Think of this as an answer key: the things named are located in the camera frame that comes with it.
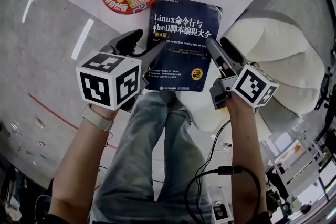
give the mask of wrist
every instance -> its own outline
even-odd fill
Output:
[[[235,107],[234,109],[229,109],[230,118],[237,118],[239,116],[248,116],[248,115],[254,115],[253,108],[250,107],[243,107],[238,108]]]
[[[101,106],[93,104],[91,109],[95,111],[97,114],[101,115],[105,119],[113,120],[118,112],[118,110],[109,110],[106,108],[102,108]]]

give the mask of book cover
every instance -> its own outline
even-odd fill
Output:
[[[147,89],[202,91],[211,56],[207,37],[216,39],[222,9],[191,0],[157,0],[151,8],[147,47],[163,40],[166,50],[146,74]]]

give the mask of watch strap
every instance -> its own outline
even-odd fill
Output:
[[[104,131],[109,131],[114,124],[113,120],[106,119],[101,115],[99,115],[98,113],[96,113],[95,111],[93,111],[91,108],[91,104],[86,105],[82,113],[82,117],[87,119],[89,122],[91,122],[92,124],[96,125],[99,129],[102,129]]]

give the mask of jeans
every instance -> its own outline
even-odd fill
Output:
[[[92,210],[97,221],[107,223],[195,223],[184,205],[184,191],[204,164],[200,149],[187,132],[186,111],[169,111],[163,94],[150,92],[135,107],[118,150],[101,185]],[[154,201],[152,152],[165,128],[165,180]],[[197,185],[188,193],[196,208]],[[203,180],[200,202],[206,223],[212,223],[212,207]]]

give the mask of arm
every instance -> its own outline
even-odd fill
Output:
[[[107,119],[114,119],[117,111],[91,107]],[[83,119],[74,140],[59,165],[52,191],[50,214],[68,223],[86,223],[91,207],[100,158],[109,132]]]
[[[233,166],[247,168],[258,177],[261,185],[259,213],[266,212],[265,171],[253,108],[235,93],[227,100],[227,107],[232,127]],[[257,205],[256,184],[246,172],[232,175],[231,184],[235,223],[245,224],[252,218]]]

